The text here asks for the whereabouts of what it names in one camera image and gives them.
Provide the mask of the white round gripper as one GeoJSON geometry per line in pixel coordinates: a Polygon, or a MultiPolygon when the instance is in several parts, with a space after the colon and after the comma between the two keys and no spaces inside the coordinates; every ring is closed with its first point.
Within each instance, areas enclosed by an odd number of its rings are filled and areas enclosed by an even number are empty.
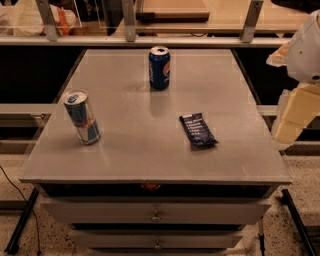
{"type": "Polygon", "coordinates": [[[288,75],[299,81],[297,88],[284,90],[279,98],[277,117],[271,129],[272,146],[285,150],[320,113],[320,10],[308,15],[301,28],[266,63],[287,65],[288,75]]]}

